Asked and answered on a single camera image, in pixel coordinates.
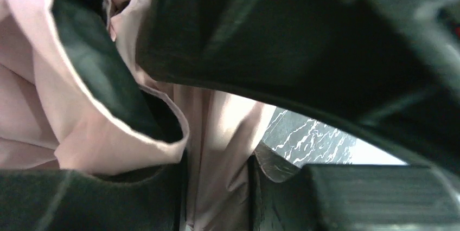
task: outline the dark green fabric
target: dark green fabric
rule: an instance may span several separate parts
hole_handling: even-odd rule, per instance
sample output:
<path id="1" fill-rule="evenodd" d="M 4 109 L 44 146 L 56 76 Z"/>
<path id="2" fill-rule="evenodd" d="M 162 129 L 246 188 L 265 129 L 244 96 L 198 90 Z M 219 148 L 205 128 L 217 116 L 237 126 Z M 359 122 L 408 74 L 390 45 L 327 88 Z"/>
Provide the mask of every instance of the dark green fabric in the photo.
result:
<path id="1" fill-rule="evenodd" d="M 77 171 L 3 170 L 0 230 L 183 230 L 185 188 L 185 160 L 106 180 Z"/>
<path id="2" fill-rule="evenodd" d="M 54 1 L 59 38 L 72 65 L 93 96 L 134 130 L 170 142 L 181 139 L 179 123 L 162 100 L 150 97 L 149 109 L 107 33 L 102 6 L 102 0 Z"/>

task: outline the black marble surface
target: black marble surface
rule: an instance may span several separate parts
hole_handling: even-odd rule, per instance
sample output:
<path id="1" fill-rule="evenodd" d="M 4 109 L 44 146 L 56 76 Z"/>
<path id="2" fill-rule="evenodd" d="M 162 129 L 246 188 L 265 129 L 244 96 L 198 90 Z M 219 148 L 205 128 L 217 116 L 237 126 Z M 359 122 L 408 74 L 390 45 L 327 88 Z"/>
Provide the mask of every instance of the black marble surface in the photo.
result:
<path id="1" fill-rule="evenodd" d="M 306 163 L 404 164 L 348 133 L 279 107 L 262 141 L 296 166 Z"/>

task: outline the shiny pink fabric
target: shiny pink fabric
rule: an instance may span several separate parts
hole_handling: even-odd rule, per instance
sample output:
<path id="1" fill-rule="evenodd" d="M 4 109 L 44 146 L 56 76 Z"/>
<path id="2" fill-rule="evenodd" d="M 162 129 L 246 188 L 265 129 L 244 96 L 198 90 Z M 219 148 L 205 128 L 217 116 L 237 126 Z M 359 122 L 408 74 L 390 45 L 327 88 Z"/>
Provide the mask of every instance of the shiny pink fabric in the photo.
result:
<path id="1" fill-rule="evenodd" d="M 194 230 L 247 230 L 246 160 L 273 106 L 208 89 L 166 84 L 136 64 L 135 42 L 150 0 L 108 0 L 108 31 L 142 89 L 163 99 L 183 139 L 167 144 L 134 131 L 94 99 L 59 41 L 53 0 L 0 0 L 0 168 L 118 174 L 177 163 L 189 153 L 187 222 Z"/>

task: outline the pink fabric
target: pink fabric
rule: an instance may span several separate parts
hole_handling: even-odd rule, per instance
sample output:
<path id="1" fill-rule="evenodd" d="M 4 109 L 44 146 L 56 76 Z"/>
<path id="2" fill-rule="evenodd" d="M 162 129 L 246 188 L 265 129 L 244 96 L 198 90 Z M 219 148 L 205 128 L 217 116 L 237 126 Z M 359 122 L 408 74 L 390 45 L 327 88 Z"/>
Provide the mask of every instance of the pink fabric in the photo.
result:
<path id="1" fill-rule="evenodd" d="M 0 0 L 0 168 L 52 168 L 58 162 L 63 169 L 118 174 L 177 163 L 188 147 L 188 223 L 194 230 L 247 230 L 246 160 L 274 107 L 150 78 L 135 59 L 150 0 L 130 0 L 120 13 L 108 14 L 107 33 L 141 88 L 168 104 L 183 139 L 167 144 L 136 132 L 75 72 L 56 32 L 52 2 Z"/>

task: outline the pink garment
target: pink garment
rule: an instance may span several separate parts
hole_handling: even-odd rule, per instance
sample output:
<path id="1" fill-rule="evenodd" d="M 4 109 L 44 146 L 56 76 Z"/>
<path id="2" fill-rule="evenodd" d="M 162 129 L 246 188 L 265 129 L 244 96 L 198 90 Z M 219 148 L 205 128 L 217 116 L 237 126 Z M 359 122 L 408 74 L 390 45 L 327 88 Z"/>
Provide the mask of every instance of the pink garment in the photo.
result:
<path id="1" fill-rule="evenodd" d="M 187 222 L 248 230 L 246 160 L 274 107 L 208 89 L 156 82 L 136 65 L 150 0 L 106 0 L 108 32 L 140 87 L 164 100 L 183 138 L 167 144 L 131 129 L 92 96 L 60 43 L 53 0 L 0 0 L 0 168 L 118 174 L 189 154 Z"/>

